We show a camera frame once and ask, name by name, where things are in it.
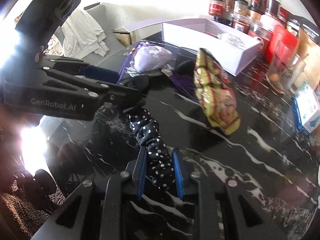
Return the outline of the black polka dot scrunchie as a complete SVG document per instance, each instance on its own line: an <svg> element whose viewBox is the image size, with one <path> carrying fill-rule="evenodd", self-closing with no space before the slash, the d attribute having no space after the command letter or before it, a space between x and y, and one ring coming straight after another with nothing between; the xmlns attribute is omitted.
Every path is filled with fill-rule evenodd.
<svg viewBox="0 0 320 240"><path fill-rule="evenodd" d="M146 176L156 188L171 190L175 183L174 166L159 132L158 121L144 108L130 111L129 121L139 146L146 149Z"/></svg>

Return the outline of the white leaf-print sachet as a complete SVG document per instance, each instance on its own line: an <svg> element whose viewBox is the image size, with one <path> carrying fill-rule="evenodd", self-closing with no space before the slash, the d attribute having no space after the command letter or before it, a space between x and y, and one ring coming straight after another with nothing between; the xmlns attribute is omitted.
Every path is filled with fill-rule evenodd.
<svg viewBox="0 0 320 240"><path fill-rule="evenodd" d="M244 42L237 36L234 36L232 34L229 33L222 33L222 34L218 34L217 38L219 40L221 40L222 42L225 42L227 44L230 44L236 48L245 49L245 44Z"/></svg>

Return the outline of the light grey garment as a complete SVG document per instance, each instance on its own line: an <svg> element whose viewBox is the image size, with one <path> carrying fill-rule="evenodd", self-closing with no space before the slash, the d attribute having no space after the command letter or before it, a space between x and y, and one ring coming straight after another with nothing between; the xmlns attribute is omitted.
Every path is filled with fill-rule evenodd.
<svg viewBox="0 0 320 240"><path fill-rule="evenodd" d="M84 10L75 9L61 26L61 30L64 35L62 47L66 57L83 59L91 53L103 57L109 51L104 42L104 30Z"/></svg>

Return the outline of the grey leaf-print chair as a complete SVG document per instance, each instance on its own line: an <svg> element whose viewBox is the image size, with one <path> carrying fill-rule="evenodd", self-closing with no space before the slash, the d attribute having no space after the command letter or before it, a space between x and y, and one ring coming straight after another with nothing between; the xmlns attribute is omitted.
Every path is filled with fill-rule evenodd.
<svg viewBox="0 0 320 240"><path fill-rule="evenodd" d="M124 49L107 24L106 8L102 4L89 10L75 9L54 35L65 57L94 66Z"/></svg>

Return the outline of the dark purple tassel pouch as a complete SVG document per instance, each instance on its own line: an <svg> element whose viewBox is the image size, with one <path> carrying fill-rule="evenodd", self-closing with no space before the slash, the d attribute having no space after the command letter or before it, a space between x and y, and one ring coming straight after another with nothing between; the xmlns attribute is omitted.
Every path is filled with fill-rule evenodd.
<svg viewBox="0 0 320 240"><path fill-rule="evenodd" d="M193 50L180 48L176 57L175 68L170 80L189 99L198 101L195 95L194 69L196 54Z"/></svg>

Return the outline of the green yellow snack packet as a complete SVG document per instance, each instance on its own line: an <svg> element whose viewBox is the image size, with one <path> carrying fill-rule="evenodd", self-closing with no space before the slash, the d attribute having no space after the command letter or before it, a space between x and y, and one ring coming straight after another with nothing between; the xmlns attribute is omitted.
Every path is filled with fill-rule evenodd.
<svg viewBox="0 0 320 240"><path fill-rule="evenodd" d="M241 122L236 97L228 83L229 78L215 57L200 48L194 68L195 94L210 125L225 135L234 133Z"/></svg>

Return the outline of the white open gift box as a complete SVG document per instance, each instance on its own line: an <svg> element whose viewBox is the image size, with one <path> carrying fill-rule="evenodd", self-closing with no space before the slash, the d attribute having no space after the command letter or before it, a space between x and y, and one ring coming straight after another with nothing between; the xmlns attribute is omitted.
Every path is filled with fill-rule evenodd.
<svg viewBox="0 0 320 240"><path fill-rule="evenodd" d="M259 41L214 20L187 18L164 21L160 26L160 38L156 38L155 43L193 51L204 48L215 57L225 71L233 76L240 74L258 55ZM244 42L245 49L236 48L219 40L217 35L222 33L239 37Z"/></svg>

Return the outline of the white blue medicine box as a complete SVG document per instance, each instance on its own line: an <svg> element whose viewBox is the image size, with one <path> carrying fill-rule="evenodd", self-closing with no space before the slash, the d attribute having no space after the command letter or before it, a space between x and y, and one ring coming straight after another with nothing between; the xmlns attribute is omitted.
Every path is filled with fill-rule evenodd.
<svg viewBox="0 0 320 240"><path fill-rule="evenodd" d="M319 126L319 100L313 89L308 85L297 90L293 96L297 110L297 126L306 134L312 133Z"/></svg>

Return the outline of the brown spice jar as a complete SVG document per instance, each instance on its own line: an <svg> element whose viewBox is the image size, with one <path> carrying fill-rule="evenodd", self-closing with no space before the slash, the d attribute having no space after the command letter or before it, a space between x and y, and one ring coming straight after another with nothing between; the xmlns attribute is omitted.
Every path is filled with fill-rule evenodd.
<svg viewBox="0 0 320 240"><path fill-rule="evenodd" d="M225 7L223 10L223 17L224 18L231 18L231 14L234 11L234 3L235 0L224 0Z"/></svg>

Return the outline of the black-lid nut jar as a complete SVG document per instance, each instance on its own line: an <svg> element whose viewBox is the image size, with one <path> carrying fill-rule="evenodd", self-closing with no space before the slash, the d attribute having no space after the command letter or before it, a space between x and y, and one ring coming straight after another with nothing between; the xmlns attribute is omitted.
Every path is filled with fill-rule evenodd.
<svg viewBox="0 0 320 240"><path fill-rule="evenodd" d="M233 12L242 16L247 16L248 2L246 0L235 0Z"/></svg>

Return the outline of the clear plastic jar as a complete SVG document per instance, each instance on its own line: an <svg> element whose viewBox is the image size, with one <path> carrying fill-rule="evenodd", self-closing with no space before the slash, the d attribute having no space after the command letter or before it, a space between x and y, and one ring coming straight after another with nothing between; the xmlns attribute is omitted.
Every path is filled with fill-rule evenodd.
<svg viewBox="0 0 320 240"><path fill-rule="evenodd" d="M264 56L272 38L272 32L264 29L260 24L252 23L248 35L259 41L258 54Z"/></svg>

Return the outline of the glass mug with stick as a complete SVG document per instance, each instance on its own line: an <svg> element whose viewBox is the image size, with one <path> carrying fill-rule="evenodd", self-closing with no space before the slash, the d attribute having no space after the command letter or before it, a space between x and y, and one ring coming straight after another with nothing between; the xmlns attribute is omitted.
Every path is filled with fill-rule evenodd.
<svg viewBox="0 0 320 240"><path fill-rule="evenodd" d="M305 68L304 60L278 41L273 58L266 72L266 80L270 86L280 94L291 89L294 82Z"/></svg>

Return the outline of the kraft paper pouch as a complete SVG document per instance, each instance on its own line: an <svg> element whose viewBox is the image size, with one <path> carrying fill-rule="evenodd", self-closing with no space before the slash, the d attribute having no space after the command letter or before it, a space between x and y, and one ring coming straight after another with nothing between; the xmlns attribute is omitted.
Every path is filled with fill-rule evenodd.
<svg viewBox="0 0 320 240"><path fill-rule="evenodd" d="M315 90L319 84L319 45L308 37L300 28L297 54L306 63L304 70L294 83L294 88L299 88L303 83L308 83Z"/></svg>

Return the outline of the black coffee bag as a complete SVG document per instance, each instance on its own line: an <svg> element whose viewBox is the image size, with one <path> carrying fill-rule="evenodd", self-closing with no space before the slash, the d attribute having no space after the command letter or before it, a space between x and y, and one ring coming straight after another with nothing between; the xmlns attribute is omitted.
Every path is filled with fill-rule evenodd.
<svg viewBox="0 0 320 240"><path fill-rule="evenodd" d="M313 42L319 45L319 27L302 16L290 14L286 29L295 37L298 37L299 31L302 30Z"/></svg>

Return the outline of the purple drawstring pouch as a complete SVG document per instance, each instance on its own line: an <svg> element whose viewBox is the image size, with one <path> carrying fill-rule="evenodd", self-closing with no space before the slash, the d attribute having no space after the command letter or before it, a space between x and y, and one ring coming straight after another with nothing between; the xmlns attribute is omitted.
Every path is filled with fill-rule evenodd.
<svg viewBox="0 0 320 240"><path fill-rule="evenodd" d="M163 69L170 69L168 63L172 59L171 51L150 42L138 42L124 60L117 83L121 82L125 73L131 77L158 75Z"/></svg>

